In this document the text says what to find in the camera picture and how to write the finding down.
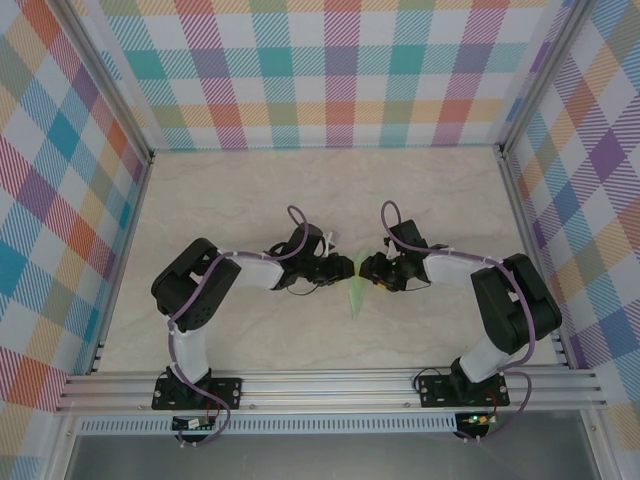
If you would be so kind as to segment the thin aluminium side rail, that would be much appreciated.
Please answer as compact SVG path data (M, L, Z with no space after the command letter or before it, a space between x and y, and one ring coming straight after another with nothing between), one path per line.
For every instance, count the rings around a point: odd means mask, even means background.
M543 265L541 263L540 252L535 243L533 230L528 224L524 204L517 188L510 164L505 154L501 150L500 145L494 145L494 154L515 218L518 233L524 248L524 253L529 256L534 267L541 275L543 281L546 281ZM569 368L570 362L568 357L566 356L566 350L562 341L561 331L556 329L548 336L548 339L550 340L551 345L554 348L557 362L561 366Z
M96 326L94 338L91 342L91 356L86 361L85 375L91 375L98 371L99 363L102 358L102 352L106 344L109 328L113 319L117 298L124 278L126 265L131 252L136 227L140 218L145 195L148 189L153 166L156 159L156 151L150 150L148 159L146 160L141 176L141 184L139 192L136 196L133 210L127 223L126 235L122 244L122 251L117 258L116 268L114 270L113 280L111 282L109 296L104 307L102 316Z

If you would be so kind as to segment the light green paper sheet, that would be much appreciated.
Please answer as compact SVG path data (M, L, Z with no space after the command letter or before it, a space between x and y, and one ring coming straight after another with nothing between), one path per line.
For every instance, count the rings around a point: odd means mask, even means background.
M356 319L361 310L367 280L360 276L360 268L364 261L374 253L371 247L365 247L354 258L354 276L349 287L351 318Z

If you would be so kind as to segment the long aluminium mounting beam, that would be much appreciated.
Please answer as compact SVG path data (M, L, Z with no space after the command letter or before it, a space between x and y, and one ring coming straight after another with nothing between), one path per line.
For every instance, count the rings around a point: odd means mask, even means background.
M560 366L532 366L505 376L516 410L529 394L527 411L604 409L606 395L596 374ZM420 410L416 369L215 371L242 379L241 413L351 413ZM58 401L59 413L149 412L159 374L98 372L71 376Z

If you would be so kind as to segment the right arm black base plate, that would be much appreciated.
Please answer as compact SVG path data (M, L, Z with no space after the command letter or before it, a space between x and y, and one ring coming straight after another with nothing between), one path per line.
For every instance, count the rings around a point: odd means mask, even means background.
M503 376L496 374L480 383L463 381L456 386L450 375L422 375L417 382L423 408L504 407L510 397Z

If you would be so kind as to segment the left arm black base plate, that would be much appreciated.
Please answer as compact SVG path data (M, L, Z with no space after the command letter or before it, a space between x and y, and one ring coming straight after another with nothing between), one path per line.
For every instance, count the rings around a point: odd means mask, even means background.
M231 410L237 410L242 394L241 378L215 378L205 376L195 385L225 402ZM164 410L216 410L215 402L208 396L194 391L177 378L171 370L160 375L155 383L151 409Z

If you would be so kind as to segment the aluminium corner post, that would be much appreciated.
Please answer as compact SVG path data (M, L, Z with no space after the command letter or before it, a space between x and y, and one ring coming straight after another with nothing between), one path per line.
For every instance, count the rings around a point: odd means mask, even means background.
M525 50L516 84L506 97L504 122L495 135L498 162L506 161L524 134L596 3L597 0L549 0Z
M69 36L99 92L103 94L115 118L120 122L127 139L132 143L136 152L142 156L145 163L151 165L154 160L153 149L146 141L142 130L118 90L113 76L84 28L71 1L46 0L46 3Z

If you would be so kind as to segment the small black circuit board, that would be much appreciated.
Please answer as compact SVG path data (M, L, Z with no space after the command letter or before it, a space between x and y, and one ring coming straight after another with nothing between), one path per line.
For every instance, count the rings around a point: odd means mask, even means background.
M216 416L174 416L171 420L171 430L175 432L212 431L216 422Z

